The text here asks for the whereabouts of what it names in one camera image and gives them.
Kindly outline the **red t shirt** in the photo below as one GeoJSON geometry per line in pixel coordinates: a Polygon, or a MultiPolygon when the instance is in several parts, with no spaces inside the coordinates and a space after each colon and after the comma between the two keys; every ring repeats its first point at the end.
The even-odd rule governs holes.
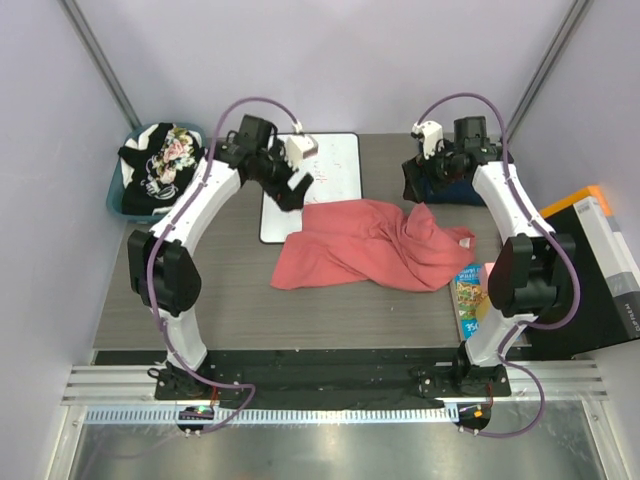
{"type": "Polygon", "coordinates": [[[310,204],[302,230],[287,236],[270,285],[279,290],[371,281],[408,291],[437,291],[475,260],[475,234],[441,227],[424,204],[405,213],[376,200],[310,204]]]}

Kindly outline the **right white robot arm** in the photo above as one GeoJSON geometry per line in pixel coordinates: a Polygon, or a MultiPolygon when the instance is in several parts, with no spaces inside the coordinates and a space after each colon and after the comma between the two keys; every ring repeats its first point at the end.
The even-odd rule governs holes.
{"type": "Polygon", "coordinates": [[[422,151],[402,165],[404,198],[424,200],[423,183],[439,191],[467,182],[488,208],[502,241],[477,330],[461,343],[450,367],[419,369],[420,392],[425,398],[507,396],[502,356],[526,328],[551,329],[542,321],[545,315],[573,315],[579,305],[575,242],[535,211],[506,149],[490,141],[484,117],[456,120],[452,140],[431,120],[417,121],[411,134],[422,151]]]}

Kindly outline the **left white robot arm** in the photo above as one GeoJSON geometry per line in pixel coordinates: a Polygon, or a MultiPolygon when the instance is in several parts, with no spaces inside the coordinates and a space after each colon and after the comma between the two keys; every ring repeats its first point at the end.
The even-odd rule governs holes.
{"type": "Polygon", "coordinates": [[[167,348],[165,363],[147,372],[156,382],[156,398],[202,399],[222,387],[213,379],[195,312],[202,279],[193,254],[205,230],[248,181],[256,182],[281,211],[301,210],[313,178],[305,174],[295,185],[289,182],[317,152],[317,141],[301,124],[282,139],[275,124],[246,115],[238,130],[215,141],[169,213],[148,231],[129,236],[131,288],[151,310],[167,348]]]}

